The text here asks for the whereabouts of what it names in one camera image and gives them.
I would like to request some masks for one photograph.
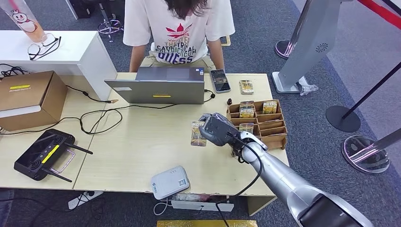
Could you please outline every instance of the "red logo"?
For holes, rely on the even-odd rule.
[[[167,31],[170,33],[168,36],[173,37],[173,38],[178,38],[184,35],[188,35],[188,30],[192,26],[189,25],[186,29],[184,29],[183,25],[180,23],[180,25],[177,27],[177,31],[174,31],[171,28],[166,27]]]

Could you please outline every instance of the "cardboard box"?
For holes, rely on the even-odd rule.
[[[54,71],[5,77],[0,82],[0,127],[7,131],[60,120],[67,87]]]
[[[287,143],[287,128],[281,110],[280,101],[277,99],[277,109],[275,113],[262,114],[263,102],[254,102],[255,115],[253,118],[239,118],[239,104],[230,105],[227,108],[227,119],[234,126],[240,123],[254,123],[253,134],[259,138],[269,149],[285,149]]]

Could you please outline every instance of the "laptop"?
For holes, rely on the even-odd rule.
[[[140,67],[135,80],[106,79],[128,103],[203,104],[203,68]]]

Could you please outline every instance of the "phone screen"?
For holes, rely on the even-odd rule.
[[[39,155],[41,155],[42,151],[49,146],[53,146],[53,140],[55,137],[55,134],[46,131],[28,148],[28,150],[21,157],[19,157],[17,162],[26,167],[33,165],[33,163],[39,158]]]
[[[228,84],[224,70],[213,70],[211,71],[211,75],[216,91],[230,90],[230,85]]]

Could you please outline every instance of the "floor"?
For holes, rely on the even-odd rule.
[[[76,21],[64,0],[26,1],[45,30],[95,30],[101,19],[96,13],[90,19]],[[227,72],[270,75],[278,71],[285,60],[275,55],[273,47],[278,40],[291,36],[302,8],[301,1],[231,0],[236,33],[231,36],[231,46],[223,49]],[[353,100],[361,97],[401,59],[401,51],[397,49],[400,31],[358,4],[356,1],[343,3],[336,47],[306,75],[309,82],[319,86],[318,91],[305,97],[279,95],[274,91],[270,77],[269,82],[273,97],[280,99],[287,122],[290,166],[320,189],[347,200],[375,226],[396,227],[401,223],[401,179],[395,162],[381,175],[366,175],[347,164],[340,145],[353,134],[380,138],[400,127],[400,102],[397,102],[400,93],[396,87],[399,75],[394,75],[392,81],[369,99],[370,102],[357,110],[362,126],[356,133],[334,129],[324,116],[329,106],[353,105]],[[119,11],[122,3],[115,1],[113,6]],[[17,29],[5,14],[0,13],[0,21],[0,29]],[[116,69],[127,71],[131,50],[122,44],[122,35],[115,36],[114,43],[108,43],[106,39],[104,43]],[[79,192],[18,189],[15,194],[15,197],[36,198],[54,208],[66,209],[67,201]],[[157,220],[220,219],[215,212],[170,208],[165,214],[154,216],[152,209],[157,201],[151,194],[106,192],[102,198],[92,206],[82,206],[67,214],[44,211],[32,226],[150,227],[155,226]],[[226,214],[226,218],[249,219],[246,200],[238,198],[234,203],[234,211]],[[8,226],[31,226],[31,221],[40,212],[41,208],[34,203],[14,201]],[[96,220],[99,212],[102,215]],[[260,227],[296,225],[279,201],[250,219],[257,220]]]

